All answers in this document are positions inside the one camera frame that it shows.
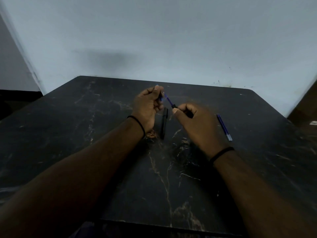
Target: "table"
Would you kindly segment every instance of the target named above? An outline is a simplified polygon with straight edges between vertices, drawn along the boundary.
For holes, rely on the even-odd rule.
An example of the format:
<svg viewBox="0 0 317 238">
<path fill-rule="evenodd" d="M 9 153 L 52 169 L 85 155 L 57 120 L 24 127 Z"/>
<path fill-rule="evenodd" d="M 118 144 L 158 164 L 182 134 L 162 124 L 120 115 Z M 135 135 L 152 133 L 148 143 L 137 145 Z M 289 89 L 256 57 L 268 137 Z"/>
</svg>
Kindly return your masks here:
<svg viewBox="0 0 317 238">
<path fill-rule="evenodd" d="M 79 76 L 2 120 L 0 203 L 52 164 L 119 125 L 131 114 L 134 96 L 155 84 Z M 316 222 L 317 147 L 293 124 L 248 89 L 159 84 L 176 105 L 193 101 L 220 113 L 241 158 Z M 157 114 L 157 133 L 161 119 Z M 228 190 L 206 165 L 204 155 L 170 115 L 164 140 L 145 138 L 137 145 L 93 214 L 101 220 L 244 236 Z"/>
</svg>

